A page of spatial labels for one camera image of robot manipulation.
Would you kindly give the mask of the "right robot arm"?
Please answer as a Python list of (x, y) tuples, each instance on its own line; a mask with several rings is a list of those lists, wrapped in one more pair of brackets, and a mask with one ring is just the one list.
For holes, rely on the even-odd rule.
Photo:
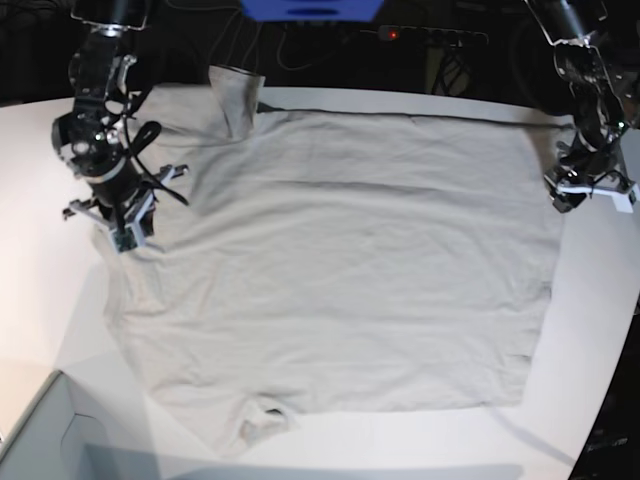
[(187, 166), (166, 165), (153, 173), (140, 159), (160, 135), (161, 124), (146, 122), (136, 135), (129, 130), (151, 90), (129, 89), (128, 73), (138, 58), (124, 42), (148, 26), (155, 7), (153, 1), (73, 4), (71, 18), (87, 26), (88, 33), (69, 64), (72, 109), (55, 119), (51, 129), (55, 153), (92, 192), (87, 200), (70, 202), (63, 217), (91, 219), (119, 253), (144, 246), (153, 235), (157, 192), (187, 202), (169, 186), (186, 174)]

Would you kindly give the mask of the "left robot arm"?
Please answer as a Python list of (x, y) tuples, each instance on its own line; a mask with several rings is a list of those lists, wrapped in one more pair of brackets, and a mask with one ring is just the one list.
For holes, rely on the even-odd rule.
[(544, 181), (554, 208), (576, 209), (594, 195), (634, 211), (639, 186), (628, 176), (621, 139), (639, 127), (639, 49), (617, 46), (606, 32), (601, 1), (528, 1), (553, 48), (558, 76), (576, 101), (575, 136), (558, 146)]

